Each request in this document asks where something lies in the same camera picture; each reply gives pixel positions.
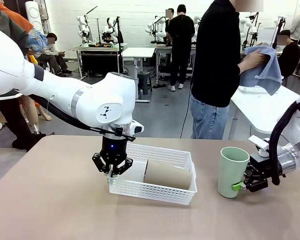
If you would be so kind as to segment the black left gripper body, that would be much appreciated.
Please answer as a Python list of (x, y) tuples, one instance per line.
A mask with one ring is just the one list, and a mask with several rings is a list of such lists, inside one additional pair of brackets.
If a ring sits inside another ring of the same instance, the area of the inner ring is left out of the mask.
[(112, 139), (103, 136), (100, 156), (106, 164), (120, 165), (127, 158), (127, 139)]

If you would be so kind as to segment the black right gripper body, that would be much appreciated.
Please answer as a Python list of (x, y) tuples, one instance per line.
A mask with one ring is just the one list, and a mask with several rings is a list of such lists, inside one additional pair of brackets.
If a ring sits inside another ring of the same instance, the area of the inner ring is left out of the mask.
[(278, 160), (266, 159), (257, 161), (251, 159), (249, 166), (252, 169), (252, 174), (249, 179), (249, 191), (251, 193), (258, 192), (269, 186), (268, 179), (275, 186), (279, 186), (280, 176), (282, 175), (282, 167)]

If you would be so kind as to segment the person's right hand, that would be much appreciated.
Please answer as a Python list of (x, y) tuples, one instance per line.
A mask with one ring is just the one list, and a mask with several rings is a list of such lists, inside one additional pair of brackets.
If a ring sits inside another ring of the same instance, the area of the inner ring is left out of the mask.
[(268, 60), (268, 55), (261, 53), (261, 49), (258, 48), (255, 51), (245, 56), (242, 63), (247, 70), (255, 68)]

